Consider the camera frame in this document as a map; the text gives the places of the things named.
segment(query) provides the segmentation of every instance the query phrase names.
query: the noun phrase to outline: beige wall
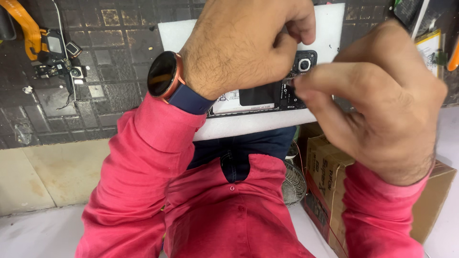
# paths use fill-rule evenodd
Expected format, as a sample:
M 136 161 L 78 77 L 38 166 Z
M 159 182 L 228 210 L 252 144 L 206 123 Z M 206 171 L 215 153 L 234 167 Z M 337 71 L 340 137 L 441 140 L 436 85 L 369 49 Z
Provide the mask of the beige wall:
M 108 140 L 0 151 L 0 216 L 88 201 Z

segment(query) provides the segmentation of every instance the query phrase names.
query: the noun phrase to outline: shirt sleeve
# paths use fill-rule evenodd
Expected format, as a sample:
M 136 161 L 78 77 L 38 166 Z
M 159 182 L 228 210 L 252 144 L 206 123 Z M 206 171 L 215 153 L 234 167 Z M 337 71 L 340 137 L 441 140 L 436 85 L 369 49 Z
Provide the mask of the shirt sleeve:
M 409 236 L 411 208 L 428 176 L 410 186 L 395 186 L 356 162 L 346 169 L 342 214 L 349 258 L 422 258 L 424 251 Z
M 192 115 L 147 94 L 118 120 L 101 180 L 86 205 L 75 257 L 158 257 L 165 233 L 165 189 L 193 158 Z

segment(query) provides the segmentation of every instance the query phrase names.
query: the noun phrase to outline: watch face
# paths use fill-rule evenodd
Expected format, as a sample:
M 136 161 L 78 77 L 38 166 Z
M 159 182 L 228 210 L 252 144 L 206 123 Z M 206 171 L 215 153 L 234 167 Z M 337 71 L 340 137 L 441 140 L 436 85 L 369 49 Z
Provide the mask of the watch face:
M 148 91 L 153 97 L 160 97 L 169 89 L 177 68 L 175 54 L 171 51 L 161 53 L 148 72 Z

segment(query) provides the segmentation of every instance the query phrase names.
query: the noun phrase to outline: dark jeans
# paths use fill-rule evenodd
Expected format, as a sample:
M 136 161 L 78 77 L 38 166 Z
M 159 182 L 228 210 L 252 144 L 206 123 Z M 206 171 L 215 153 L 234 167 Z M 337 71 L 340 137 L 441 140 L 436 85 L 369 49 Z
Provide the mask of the dark jeans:
M 220 157 L 220 166 L 228 182 L 244 180 L 250 171 L 249 154 L 266 154 L 284 160 L 296 129 L 291 126 L 248 135 L 195 141 L 195 153 L 188 169 Z

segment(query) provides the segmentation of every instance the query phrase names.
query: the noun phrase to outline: white foam pad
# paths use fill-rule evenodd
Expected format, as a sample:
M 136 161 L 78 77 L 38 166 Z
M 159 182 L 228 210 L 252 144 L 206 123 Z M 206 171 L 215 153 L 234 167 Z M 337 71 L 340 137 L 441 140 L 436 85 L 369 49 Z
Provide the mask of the white foam pad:
M 298 50 L 316 51 L 317 63 L 333 61 L 340 46 L 344 5 L 315 6 L 316 41 L 307 46 L 300 43 Z M 195 23 L 196 20 L 159 23 L 164 50 L 179 52 L 191 35 Z M 316 119 L 308 109 L 208 118 L 193 140 L 245 135 L 314 121 Z

